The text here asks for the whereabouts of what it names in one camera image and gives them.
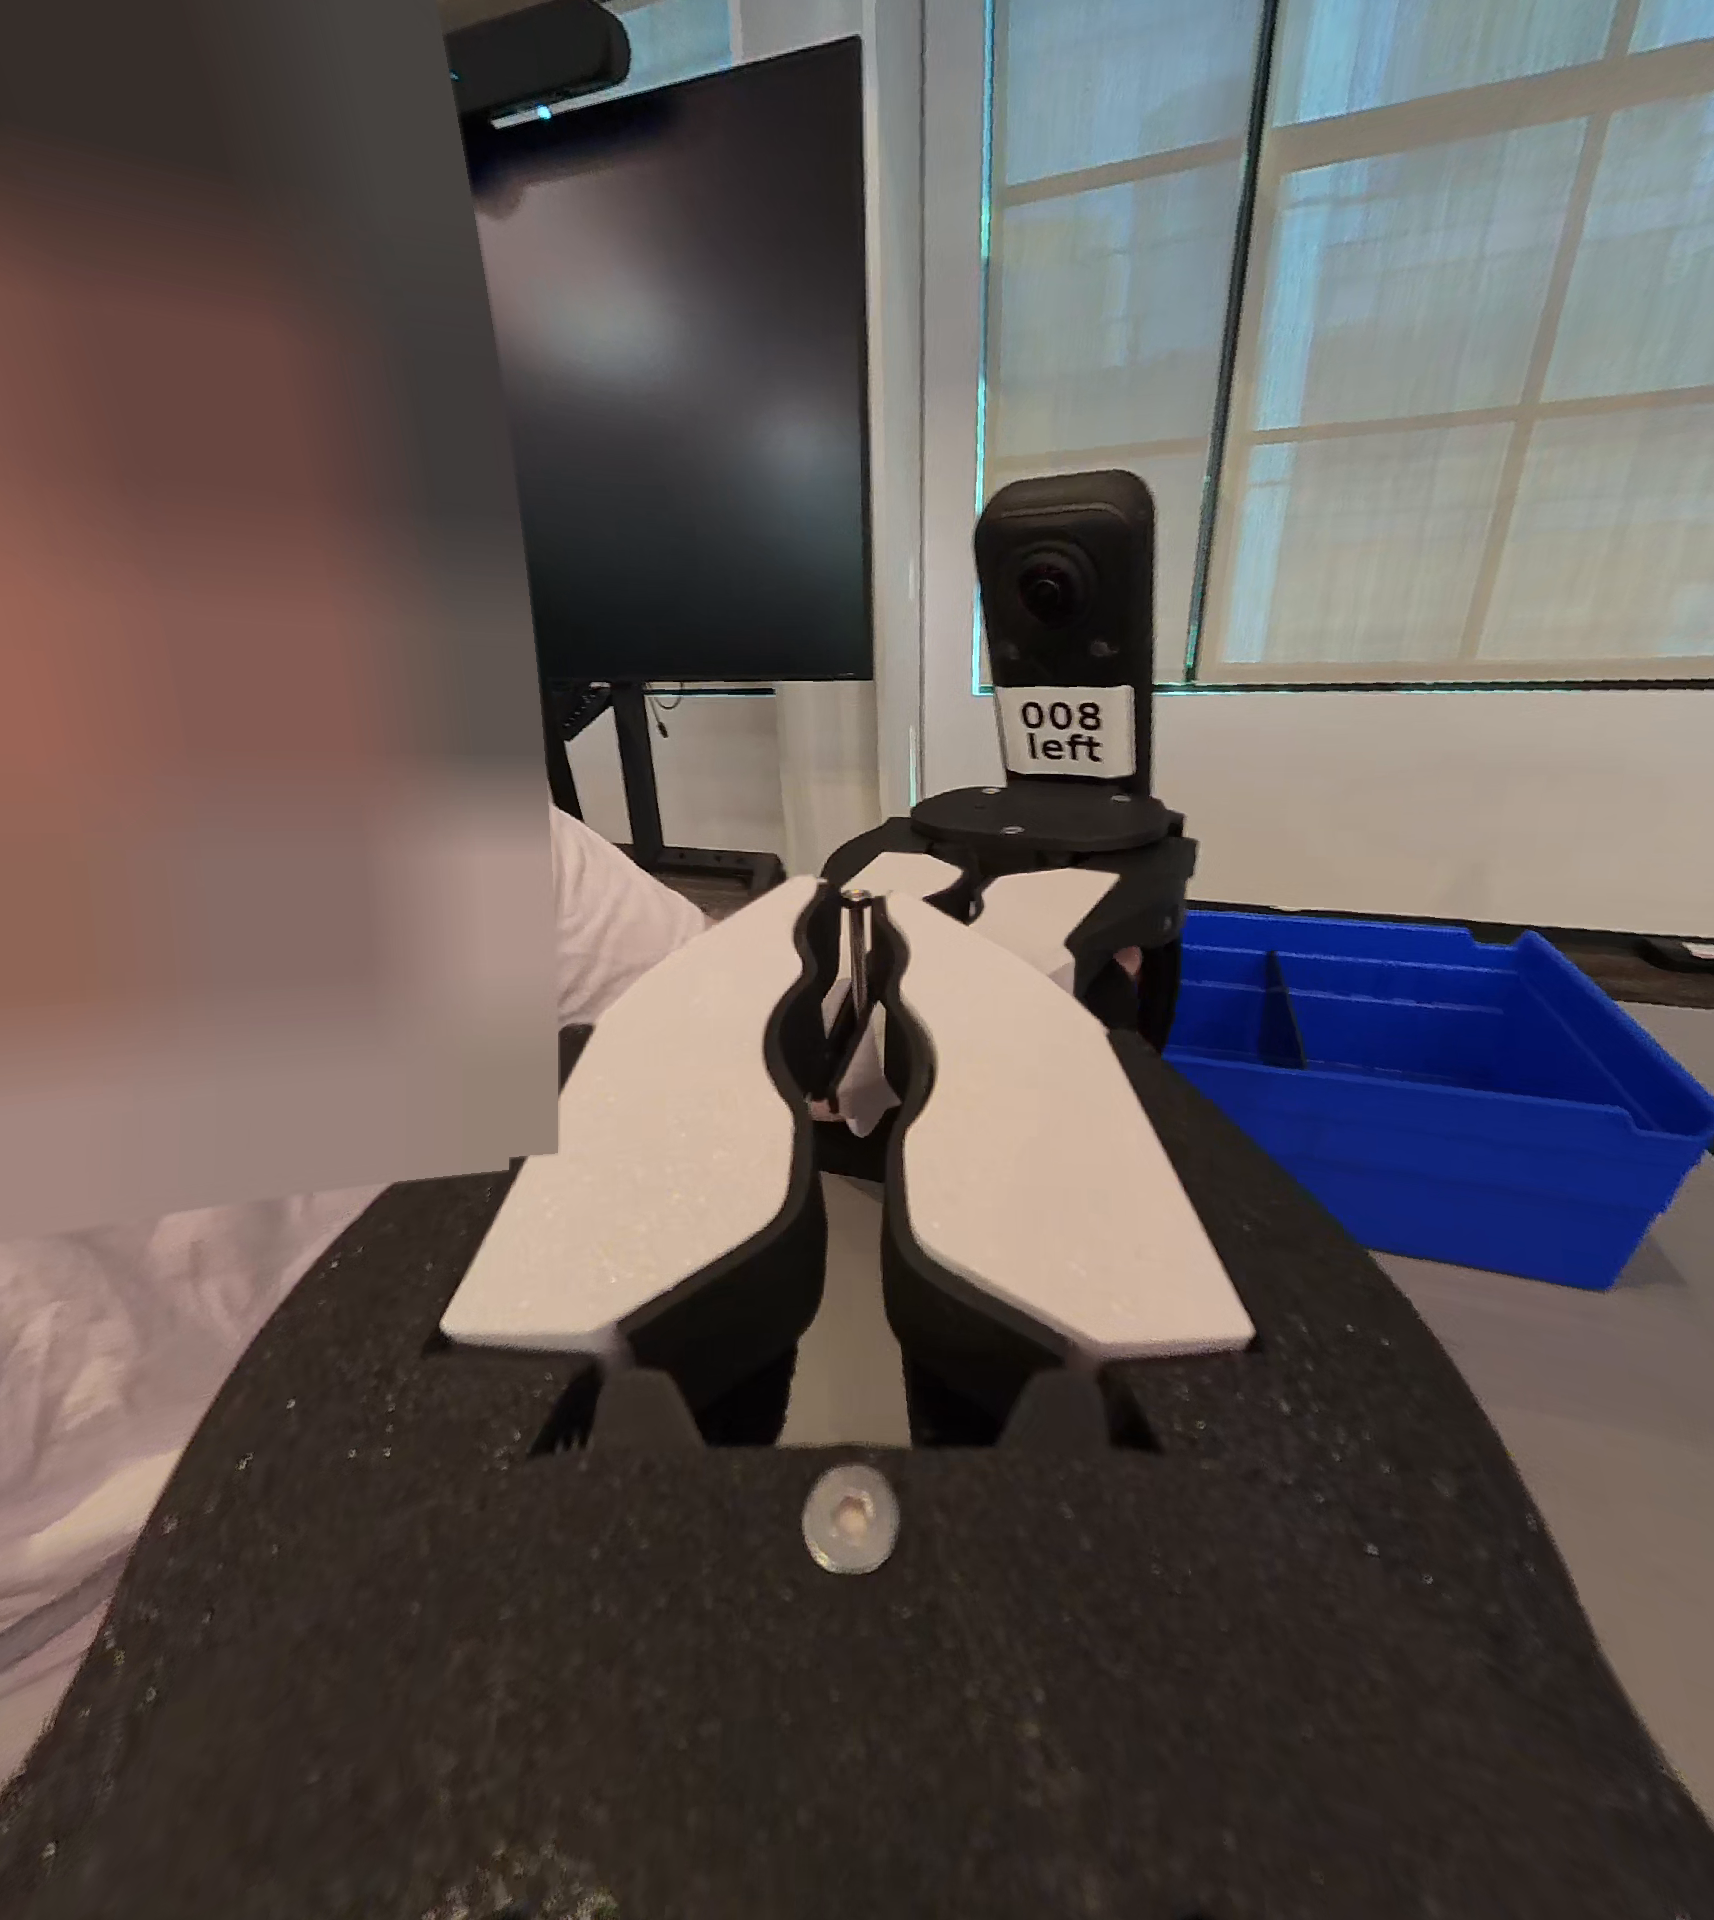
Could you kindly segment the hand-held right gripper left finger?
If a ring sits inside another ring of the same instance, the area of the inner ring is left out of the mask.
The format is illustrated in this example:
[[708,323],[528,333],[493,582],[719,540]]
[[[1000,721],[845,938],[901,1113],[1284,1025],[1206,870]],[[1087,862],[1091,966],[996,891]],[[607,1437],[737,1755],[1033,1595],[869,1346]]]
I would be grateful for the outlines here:
[[435,1337],[658,1374],[712,1442],[776,1442],[822,1315],[811,1089],[839,904],[794,873],[644,977],[561,1085]]

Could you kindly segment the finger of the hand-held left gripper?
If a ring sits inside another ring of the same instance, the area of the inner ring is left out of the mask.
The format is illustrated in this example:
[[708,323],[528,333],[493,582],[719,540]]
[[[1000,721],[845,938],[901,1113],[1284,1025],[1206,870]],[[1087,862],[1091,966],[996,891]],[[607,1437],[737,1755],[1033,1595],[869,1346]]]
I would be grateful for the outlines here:
[[972,933],[1077,997],[1075,928],[1112,891],[1106,870],[1017,870],[979,885]]
[[920,898],[951,925],[970,916],[970,873],[937,850],[876,850],[845,885],[876,885],[869,916],[899,916],[901,898]]

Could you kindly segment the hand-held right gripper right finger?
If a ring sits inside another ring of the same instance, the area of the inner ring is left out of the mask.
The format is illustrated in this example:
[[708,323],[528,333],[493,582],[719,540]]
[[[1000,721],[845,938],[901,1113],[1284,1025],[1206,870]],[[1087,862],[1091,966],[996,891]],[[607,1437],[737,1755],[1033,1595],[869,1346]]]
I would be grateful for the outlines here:
[[879,904],[888,1318],[914,1398],[996,1442],[1040,1375],[1253,1346],[1162,1140],[1164,1064],[1091,1018],[1047,972],[925,898]]

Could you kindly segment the steel bolt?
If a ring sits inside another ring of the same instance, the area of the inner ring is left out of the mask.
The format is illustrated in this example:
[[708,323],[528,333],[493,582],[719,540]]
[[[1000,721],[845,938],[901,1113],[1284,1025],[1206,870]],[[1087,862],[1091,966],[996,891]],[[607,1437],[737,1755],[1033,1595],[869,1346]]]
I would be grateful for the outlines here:
[[869,1140],[892,1106],[888,1025],[876,1008],[876,916],[839,904],[839,1002],[829,1024],[822,1113]]

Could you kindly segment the blue plastic bin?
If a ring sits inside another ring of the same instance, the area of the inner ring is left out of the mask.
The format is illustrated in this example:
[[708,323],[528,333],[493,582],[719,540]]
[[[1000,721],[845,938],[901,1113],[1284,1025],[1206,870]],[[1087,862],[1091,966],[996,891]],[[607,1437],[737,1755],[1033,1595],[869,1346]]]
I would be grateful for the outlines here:
[[1362,1247],[1611,1293],[1714,1089],[1546,933],[1192,909],[1164,1064]]

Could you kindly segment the black monitor stand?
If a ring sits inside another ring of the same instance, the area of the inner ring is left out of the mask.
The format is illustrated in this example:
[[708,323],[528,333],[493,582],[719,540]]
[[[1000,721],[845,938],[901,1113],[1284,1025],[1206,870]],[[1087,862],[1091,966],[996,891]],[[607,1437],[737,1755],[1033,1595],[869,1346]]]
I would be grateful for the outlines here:
[[722,850],[722,844],[670,844],[658,817],[653,779],[653,700],[648,684],[554,684],[540,679],[540,759],[554,805],[584,817],[584,792],[569,779],[569,739],[611,714],[620,773],[626,773],[626,850],[658,883],[722,883],[745,898],[786,883],[776,850]]

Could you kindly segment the large paned window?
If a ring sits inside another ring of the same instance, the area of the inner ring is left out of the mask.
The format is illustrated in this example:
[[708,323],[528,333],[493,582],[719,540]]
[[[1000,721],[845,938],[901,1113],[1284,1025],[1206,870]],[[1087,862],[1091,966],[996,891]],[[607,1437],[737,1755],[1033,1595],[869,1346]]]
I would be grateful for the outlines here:
[[983,7],[972,496],[1162,687],[1714,687],[1714,7]]

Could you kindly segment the black monitor screen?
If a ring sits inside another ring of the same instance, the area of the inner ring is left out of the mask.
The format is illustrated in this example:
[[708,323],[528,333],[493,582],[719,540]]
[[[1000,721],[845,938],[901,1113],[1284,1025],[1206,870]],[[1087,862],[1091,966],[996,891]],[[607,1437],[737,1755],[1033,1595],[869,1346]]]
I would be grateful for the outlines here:
[[862,39],[469,136],[546,684],[869,684]]

